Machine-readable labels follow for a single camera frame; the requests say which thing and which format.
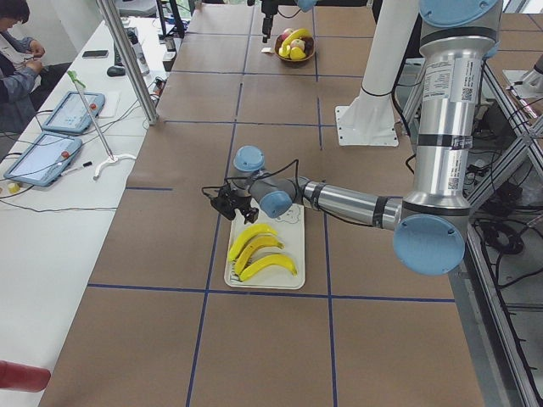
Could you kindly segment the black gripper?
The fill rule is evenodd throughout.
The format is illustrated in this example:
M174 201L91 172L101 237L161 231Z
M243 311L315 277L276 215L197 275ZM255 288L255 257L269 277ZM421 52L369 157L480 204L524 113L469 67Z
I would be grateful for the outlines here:
M244 224L254 224L258 220L259 210L252 206L252 197L245 190L237 186L233 181L229 182L229 198L228 201L232 210L237 209L243 212Z
M265 15L262 22L262 41L268 42L272 33L272 15L277 14L277 1L261 0L261 12Z

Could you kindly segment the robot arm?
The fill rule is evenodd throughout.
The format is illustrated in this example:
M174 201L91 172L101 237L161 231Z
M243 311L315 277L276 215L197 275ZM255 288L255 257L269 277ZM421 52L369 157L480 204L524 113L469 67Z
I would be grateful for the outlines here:
M261 12L264 14L262 22L262 41L267 43L272 35L272 27L274 17L278 14L279 6L286 5L287 1L263 0L261 4ZM294 4L303 12L309 11L316 5L316 1L294 1Z
M423 98L410 193L403 198L375 196L310 181L278 178L265 168L263 153L240 148L225 180L227 218L242 214L254 222L293 204L319 210L348 223L394 233L393 247L407 268L427 276L455 269L465 252L469 202L462 188L484 59L496 49L502 4L499 1L386 1L360 95L338 107L336 123L343 146L383 146L383 108L416 21L422 24L420 52Z

